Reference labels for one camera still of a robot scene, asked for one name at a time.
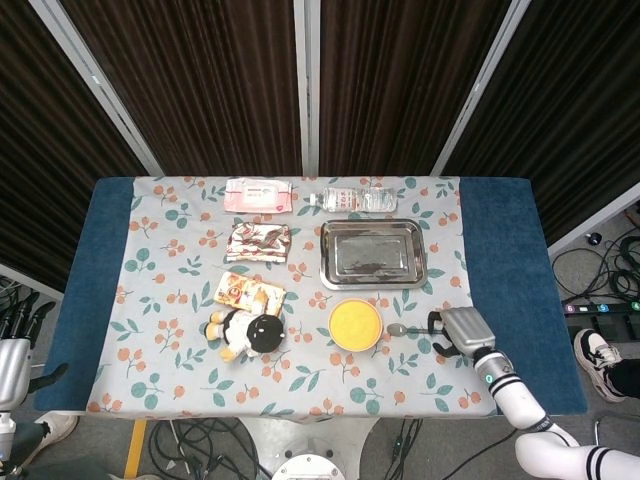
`spoon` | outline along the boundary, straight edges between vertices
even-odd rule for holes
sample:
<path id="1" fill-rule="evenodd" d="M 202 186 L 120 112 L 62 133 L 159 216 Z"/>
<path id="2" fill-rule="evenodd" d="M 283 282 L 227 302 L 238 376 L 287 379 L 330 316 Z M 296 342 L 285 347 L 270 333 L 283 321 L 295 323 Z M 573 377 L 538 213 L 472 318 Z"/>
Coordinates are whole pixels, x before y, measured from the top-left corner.
<path id="1" fill-rule="evenodd" d="M 401 323 L 387 325 L 387 333 L 392 337 L 404 337 L 407 333 L 429 333 L 426 328 L 407 327 Z M 433 333 L 441 333 L 441 330 L 434 330 Z"/>

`metal tray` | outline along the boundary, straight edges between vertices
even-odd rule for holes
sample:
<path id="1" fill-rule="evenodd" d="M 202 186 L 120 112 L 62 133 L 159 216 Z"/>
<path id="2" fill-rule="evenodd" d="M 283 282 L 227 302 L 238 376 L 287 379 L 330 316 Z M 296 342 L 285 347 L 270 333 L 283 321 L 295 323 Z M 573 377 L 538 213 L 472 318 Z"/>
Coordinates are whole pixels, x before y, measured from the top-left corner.
<path id="1" fill-rule="evenodd" d="M 322 225 L 320 278 L 330 290 L 420 288 L 427 281 L 420 226 L 407 219 Z"/>

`pink package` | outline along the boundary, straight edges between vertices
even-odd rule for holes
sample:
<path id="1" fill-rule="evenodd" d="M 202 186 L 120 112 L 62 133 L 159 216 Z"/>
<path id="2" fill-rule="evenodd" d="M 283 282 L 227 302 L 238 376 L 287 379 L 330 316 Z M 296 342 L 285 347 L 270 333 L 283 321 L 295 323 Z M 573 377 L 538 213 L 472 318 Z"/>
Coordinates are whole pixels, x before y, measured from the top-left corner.
<path id="1" fill-rule="evenodd" d="M 255 178 L 227 180 L 224 209 L 244 213 L 291 212 L 291 182 Z"/>

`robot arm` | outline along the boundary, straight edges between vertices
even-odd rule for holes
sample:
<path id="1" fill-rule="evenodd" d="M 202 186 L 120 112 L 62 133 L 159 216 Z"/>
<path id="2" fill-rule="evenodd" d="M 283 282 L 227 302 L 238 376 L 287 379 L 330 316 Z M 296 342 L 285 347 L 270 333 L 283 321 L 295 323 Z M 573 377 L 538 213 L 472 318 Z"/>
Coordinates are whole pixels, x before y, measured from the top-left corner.
<path id="1" fill-rule="evenodd" d="M 20 406 L 29 393 L 54 383 L 67 368 L 63 364 L 50 375 L 29 378 L 33 347 L 42 321 L 55 306 L 55 302 L 45 303 L 31 316 L 38 297 L 38 293 L 32 293 L 0 315 L 0 480 L 11 471 L 14 463 L 19 465 L 20 460 L 24 460 L 13 458 L 11 462 L 9 459 L 16 431 L 11 411 Z"/>
<path id="2" fill-rule="evenodd" d="M 474 369 L 489 393 L 518 430 L 516 440 L 520 466 L 539 478 L 563 480 L 614 480 L 633 478 L 640 471 L 640 458 L 604 447 L 580 447 L 553 422 L 516 374 L 507 356 L 495 350 L 495 336 L 473 307 L 452 308 L 429 315 L 429 329 L 442 322 L 445 336 L 453 344 L 434 349 L 444 355 L 463 354 L 473 359 Z"/>

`plush doll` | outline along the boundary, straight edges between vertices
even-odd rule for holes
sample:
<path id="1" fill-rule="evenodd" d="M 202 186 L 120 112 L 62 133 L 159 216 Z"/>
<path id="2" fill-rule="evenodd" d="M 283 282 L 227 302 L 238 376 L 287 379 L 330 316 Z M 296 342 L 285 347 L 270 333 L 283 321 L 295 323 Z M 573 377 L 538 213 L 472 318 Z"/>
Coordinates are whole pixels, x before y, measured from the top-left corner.
<path id="1" fill-rule="evenodd" d="M 259 290 L 251 312 L 235 309 L 211 314 L 204 335 L 209 341 L 223 338 L 227 342 L 228 346 L 220 352 L 225 362 L 231 362 L 242 352 L 256 357 L 278 348 L 284 338 L 284 327 L 278 317 L 263 313 L 267 301 L 267 295 Z"/>

